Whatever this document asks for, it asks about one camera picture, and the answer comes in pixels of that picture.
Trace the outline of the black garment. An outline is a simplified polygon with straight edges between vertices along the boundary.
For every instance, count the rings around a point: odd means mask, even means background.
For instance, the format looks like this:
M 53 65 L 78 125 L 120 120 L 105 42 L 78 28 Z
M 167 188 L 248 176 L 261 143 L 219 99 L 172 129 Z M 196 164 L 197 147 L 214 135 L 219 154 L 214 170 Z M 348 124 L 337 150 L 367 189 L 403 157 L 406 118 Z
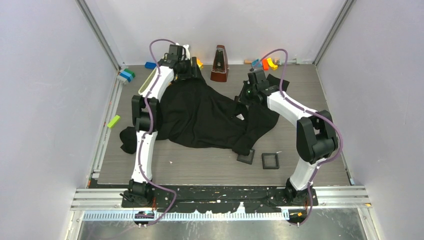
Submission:
M 280 115 L 260 104 L 246 106 L 207 85 L 203 76 L 170 84 L 160 100 L 157 140 L 189 148 L 250 149 L 278 123 Z M 242 114 L 244 120 L 236 116 Z

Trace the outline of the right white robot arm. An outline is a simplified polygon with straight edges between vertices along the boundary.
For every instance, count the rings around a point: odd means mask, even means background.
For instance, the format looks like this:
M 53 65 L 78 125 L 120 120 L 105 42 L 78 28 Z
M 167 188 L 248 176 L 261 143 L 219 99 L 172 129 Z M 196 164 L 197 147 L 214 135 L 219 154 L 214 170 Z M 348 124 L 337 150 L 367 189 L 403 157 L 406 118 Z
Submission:
M 239 100 L 243 104 L 259 104 L 279 114 L 296 128 L 296 150 L 299 155 L 293 174 L 283 190 L 286 204 L 312 202 L 313 180 L 320 166 L 337 158 L 343 141 L 327 110 L 317 111 L 290 97 L 284 80 L 272 84 L 261 69 L 251 69 L 244 81 Z

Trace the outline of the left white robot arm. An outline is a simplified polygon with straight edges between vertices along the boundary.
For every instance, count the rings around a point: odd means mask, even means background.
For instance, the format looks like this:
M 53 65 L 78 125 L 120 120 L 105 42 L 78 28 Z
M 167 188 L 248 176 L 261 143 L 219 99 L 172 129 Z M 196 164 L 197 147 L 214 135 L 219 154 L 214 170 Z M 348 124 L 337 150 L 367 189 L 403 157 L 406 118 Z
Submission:
M 131 99 L 136 152 L 128 189 L 122 194 L 124 201 L 141 207 L 152 204 L 157 188 L 153 183 L 152 163 L 154 145 L 163 122 L 161 98 L 172 82 L 198 75 L 197 59 L 191 56 L 188 44 L 171 42 L 168 51 L 154 63 L 152 74 Z

